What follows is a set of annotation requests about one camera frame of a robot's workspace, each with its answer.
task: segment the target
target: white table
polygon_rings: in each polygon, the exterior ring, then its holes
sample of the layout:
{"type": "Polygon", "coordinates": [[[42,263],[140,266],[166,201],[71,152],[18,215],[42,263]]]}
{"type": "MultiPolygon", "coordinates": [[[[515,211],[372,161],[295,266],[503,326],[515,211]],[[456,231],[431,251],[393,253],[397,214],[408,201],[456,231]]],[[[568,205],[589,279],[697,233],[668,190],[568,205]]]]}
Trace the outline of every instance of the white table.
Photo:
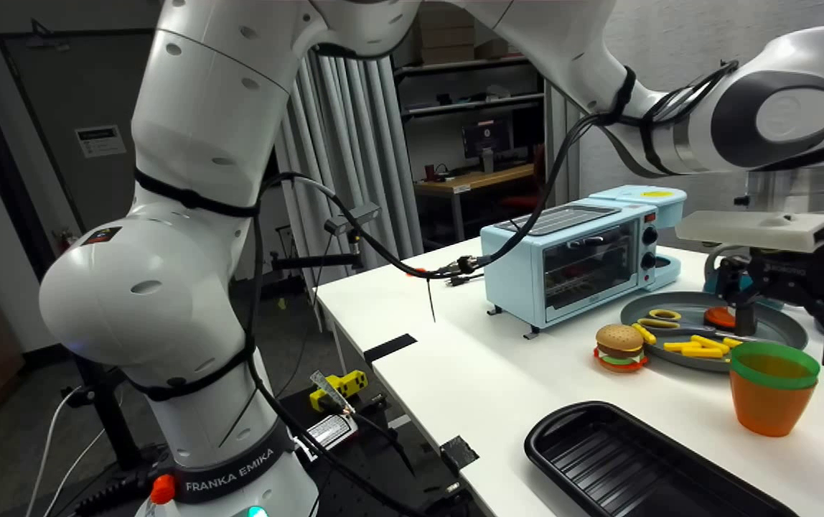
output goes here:
{"type": "MultiPolygon", "coordinates": [[[[477,243],[446,248],[410,266],[438,269],[477,253],[477,243]]],[[[681,260],[672,290],[700,290],[704,256],[662,251],[681,260]]],[[[652,362],[634,378],[595,365],[595,330],[616,322],[611,306],[523,339],[529,326],[515,316],[484,316],[482,283],[448,289],[434,283],[437,322],[427,289],[393,269],[318,289],[335,330],[358,355],[415,336],[372,362],[377,378],[437,444],[464,437],[480,455],[461,481],[494,516],[578,516],[523,455],[529,429],[555,409],[602,401],[690,447],[714,465],[777,498],[797,516],[824,517],[824,373],[797,429],[784,441],[744,431],[736,424],[726,378],[652,362]]],[[[820,339],[806,314],[793,312],[809,335],[806,355],[820,358],[820,339]]]]}

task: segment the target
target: plate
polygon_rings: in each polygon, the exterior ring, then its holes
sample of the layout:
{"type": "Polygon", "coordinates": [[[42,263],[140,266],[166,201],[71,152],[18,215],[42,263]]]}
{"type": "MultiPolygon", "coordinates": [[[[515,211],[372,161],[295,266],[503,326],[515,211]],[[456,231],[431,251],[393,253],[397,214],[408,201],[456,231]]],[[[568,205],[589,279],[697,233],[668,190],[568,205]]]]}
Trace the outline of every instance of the plate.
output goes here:
{"type": "MultiPolygon", "coordinates": [[[[713,306],[717,303],[704,293],[655,293],[655,297],[628,303],[621,312],[621,322],[634,326],[637,320],[647,320],[649,312],[677,312],[684,326],[700,327],[704,312],[713,306]]],[[[806,347],[809,342],[806,330],[794,320],[773,309],[756,306],[756,322],[757,322],[756,339],[780,342],[786,347],[806,347]]],[[[691,335],[668,335],[668,342],[685,342],[685,339],[691,339],[691,335]]],[[[695,358],[665,355],[662,342],[665,339],[658,339],[647,352],[652,358],[661,358],[665,362],[674,362],[691,372],[728,373],[728,359],[695,359],[695,358]]]]}

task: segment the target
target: orange cup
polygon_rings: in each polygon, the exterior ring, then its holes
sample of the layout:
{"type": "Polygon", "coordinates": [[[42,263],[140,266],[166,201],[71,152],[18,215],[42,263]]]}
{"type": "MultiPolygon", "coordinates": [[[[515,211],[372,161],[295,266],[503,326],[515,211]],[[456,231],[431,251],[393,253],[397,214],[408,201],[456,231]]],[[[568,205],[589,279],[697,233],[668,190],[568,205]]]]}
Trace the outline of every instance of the orange cup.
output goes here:
{"type": "Polygon", "coordinates": [[[728,355],[736,419],[751,435],[786,437],[819,383],[819,362],[800,352],[747,342],[728,355]]]}

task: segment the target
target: black tray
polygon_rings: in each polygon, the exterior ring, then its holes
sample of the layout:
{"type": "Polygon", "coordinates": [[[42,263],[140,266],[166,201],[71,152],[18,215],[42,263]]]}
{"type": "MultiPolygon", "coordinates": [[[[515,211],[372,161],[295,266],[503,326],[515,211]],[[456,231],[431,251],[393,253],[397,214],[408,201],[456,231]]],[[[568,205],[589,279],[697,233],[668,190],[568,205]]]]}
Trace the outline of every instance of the black tray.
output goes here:
{"type": "Polygon", "coordinates": [[[526,455],[589,516],[793,516],[608,404],[581,404],[549,414],[526,437],[526,455]]]}

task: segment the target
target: metal shelf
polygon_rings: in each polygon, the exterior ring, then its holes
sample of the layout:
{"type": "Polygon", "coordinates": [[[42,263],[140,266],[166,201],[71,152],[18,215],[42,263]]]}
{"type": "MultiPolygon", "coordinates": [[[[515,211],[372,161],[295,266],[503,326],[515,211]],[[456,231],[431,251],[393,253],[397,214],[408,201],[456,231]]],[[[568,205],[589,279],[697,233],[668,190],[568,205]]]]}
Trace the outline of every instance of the metal shelf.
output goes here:
{"type": "Polygon", "coordinates": [[[532,92],[532,95],[494,99],[494,102],[461,102],[461,103],[423,108],[423,111],[405,111],[401,122],[437,119],[437,115],[454,115],[454,112],[500,111],[500,108],[529,108],[529,103],[543,103],[543,99],[545,99],[543,92],[532,92]]]}
{"type": "Polygon", "coordinates": [[[418,79],[418,75],[448,75],[448,73],[503,69],[503,66],[529,66],[529,62],[526,57],[503,57],[503,62],[459,62],[459,63],[401,66],[401,69],[397,69],[393,80],[401,85],[405,79],[418,79]]]}

